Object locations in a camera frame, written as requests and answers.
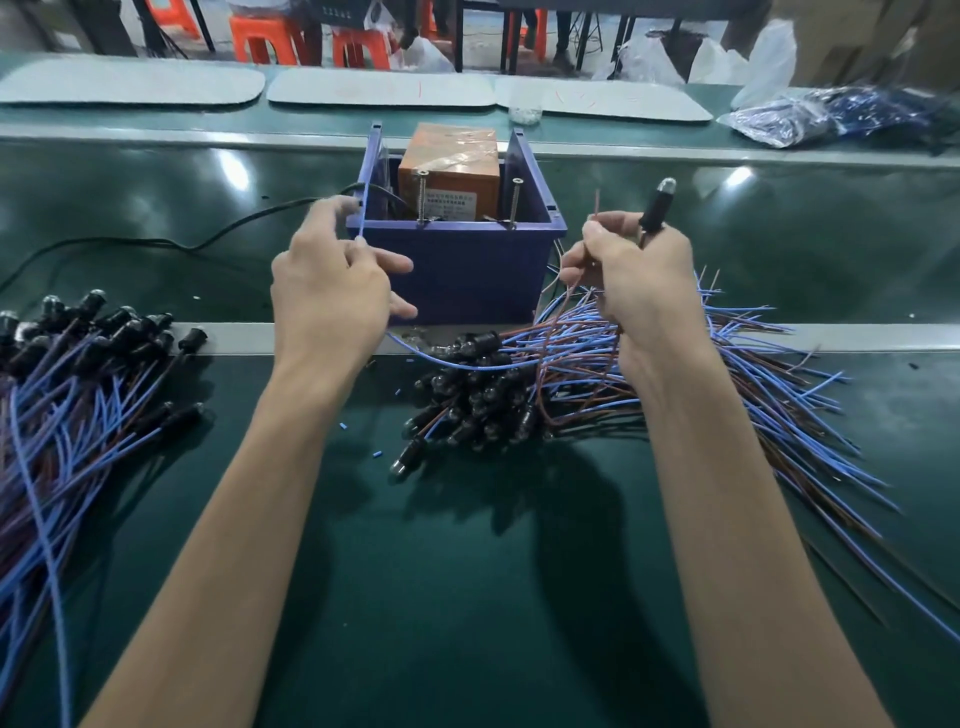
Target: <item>metal screw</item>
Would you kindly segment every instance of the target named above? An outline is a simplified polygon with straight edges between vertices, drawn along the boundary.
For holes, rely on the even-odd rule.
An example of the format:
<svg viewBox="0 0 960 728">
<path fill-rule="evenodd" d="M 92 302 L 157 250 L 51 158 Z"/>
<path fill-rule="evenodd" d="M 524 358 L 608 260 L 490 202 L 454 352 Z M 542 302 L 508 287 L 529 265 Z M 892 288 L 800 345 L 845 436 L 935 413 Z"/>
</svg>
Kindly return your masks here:
<svg viewBox="0 0 960 728">
<path fill-rule="evenodd" d="M 520 204 L 520 188 L 523 186 L 523 179 L 514 177 L 514 198 L 510 201 L 510 230 L 516 228 L 516 208 Z"/>
<path fill-rule="evenodd" d="M 417 175 L 417 222 L 424 225 L 426 223 L 426 178 L 430 173 L 425 169 L 418 169 L 414 174 Z"/>
</svg>

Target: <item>label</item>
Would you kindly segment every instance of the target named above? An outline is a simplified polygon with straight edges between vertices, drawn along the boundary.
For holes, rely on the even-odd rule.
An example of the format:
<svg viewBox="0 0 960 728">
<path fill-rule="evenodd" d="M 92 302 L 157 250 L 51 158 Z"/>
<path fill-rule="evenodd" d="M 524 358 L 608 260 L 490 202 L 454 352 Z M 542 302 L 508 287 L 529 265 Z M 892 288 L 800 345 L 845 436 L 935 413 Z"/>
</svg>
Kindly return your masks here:
<svg viewBox="0 0 960 728">
<path fill-rule="evenodd" d="M 477 193 L 427 189 L 424 214 L 427 217 L 442 217 L 454 223 L 476 220 Z"/>
</svg>

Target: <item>orange stool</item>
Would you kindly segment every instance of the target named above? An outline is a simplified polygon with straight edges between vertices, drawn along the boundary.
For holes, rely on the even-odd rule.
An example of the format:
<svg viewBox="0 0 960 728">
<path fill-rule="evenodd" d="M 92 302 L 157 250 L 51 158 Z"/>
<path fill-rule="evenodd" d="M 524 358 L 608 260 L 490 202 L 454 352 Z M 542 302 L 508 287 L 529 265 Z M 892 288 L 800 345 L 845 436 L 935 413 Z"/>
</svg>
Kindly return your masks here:
<svg viewBox="0 0 960 728">
<path fill-rule="evenodd" d="M 543 63 L 546 59 L 546 23 L 547 16 L 549 12 L 546 10 L 537 11 L 537 42 L 534 43 L 534 53 L 537 55 L 537 60 Z M 511 17 L 510 19 L 510 30 L 508 31 L 507 38 L 514 36 L 514 20 Z M 527 29 L 520 27 L 520 45 L 523 45 L 523 40 L 527 37 Z M 507 58 L 510 57 L 510 47 L 507 47 Z"/>
<path fill-rule="evenodd" d="M 238 61 L 248 63 L 269 63 L 270 54 L 267 53 L 267 43 L 274 46 L 276 62 L 280 65 L 307 65 L 310 63 L 306 44 L 303 42 L 303 33 L 290 18 L 279 15 L 277 17 L 244 17 L 230 16 L 230 33 L 233 35 L 233 54 Z M 247 44 L 250 44 L 250 55 L 247 55 Z"/>
<path fill-rule="evenodd" d="M 197 30 L 197 23 L 193 15 L 186 8 L 183 0 L 167 0 L 166 8 L 158 8 L 151 0 L 147 0 L 147 7 L 150 9 L 150 15 L 154 17 L 157 25 L 175 26 L 181 28 L 188 36 L 197 39 L 200 37 L 200 31 Z"/>
<path fill-rule="evenodd" d="M 390 70 L 390 54 L 396 48 L 391 36 L 384 37 L 380 31 L 357 31 L 352 28 L 332 28 L 333 64 L 338 68 L 365 68 L 363 49 L 370 52 L 373 67 Z"/>
<path fill-rule="evenodd" d="M 420 3 L 420 35 L 428 40 L 435 40 L 437 36 L 437 22 L 433 19 L 433 2 L 422 0 Z"/>
</svg>

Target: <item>cardboard box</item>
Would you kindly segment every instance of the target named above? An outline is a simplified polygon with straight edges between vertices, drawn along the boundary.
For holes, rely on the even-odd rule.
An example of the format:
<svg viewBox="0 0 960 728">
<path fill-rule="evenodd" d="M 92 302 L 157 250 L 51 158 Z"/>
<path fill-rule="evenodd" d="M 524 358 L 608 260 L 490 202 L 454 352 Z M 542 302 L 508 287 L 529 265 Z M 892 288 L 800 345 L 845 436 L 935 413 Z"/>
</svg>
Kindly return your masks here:
<svg viewBox="0 0 960 728">
<path fill-rule="evenodd" d="M 493 129 L 418 124 L 397 171 L 400 197 L 417 207 L 419 178 L 426 178 L 426 216 L 449 221 L 497 217 L 500 160 Z"/>
</svg>

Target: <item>white mat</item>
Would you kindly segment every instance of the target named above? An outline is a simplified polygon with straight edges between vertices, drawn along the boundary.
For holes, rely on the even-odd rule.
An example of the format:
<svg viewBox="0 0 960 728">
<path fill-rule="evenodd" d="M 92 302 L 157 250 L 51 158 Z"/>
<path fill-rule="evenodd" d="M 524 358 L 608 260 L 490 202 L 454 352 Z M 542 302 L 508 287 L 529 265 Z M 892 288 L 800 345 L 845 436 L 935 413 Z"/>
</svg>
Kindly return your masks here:
<svg viewBox="0 0 960 728">
<path fill-rule="evenodd" d="M 290 68 L 274 79 L 267 99 L 278 104 L 351 107 L 495 105 L 490 80 L 475 73 L 404 73 L 349 68 Z"/>
<path fill-rule="evenodd" d="M 252 68 L 203 61 L 66 56 L 35 61 L 0 79 L 0 104 L 150 104 L 217 107 L 263 92 Z"/>
<path fill-rule="evenodd" d="M 656 121 L 712 121 L 709 111 L 671 86 L 627 81 L 573 81 L 501 76 L 496 81 L 496 104 L 538 104 L 552 113 L 615 116 Z"/>
</svg>

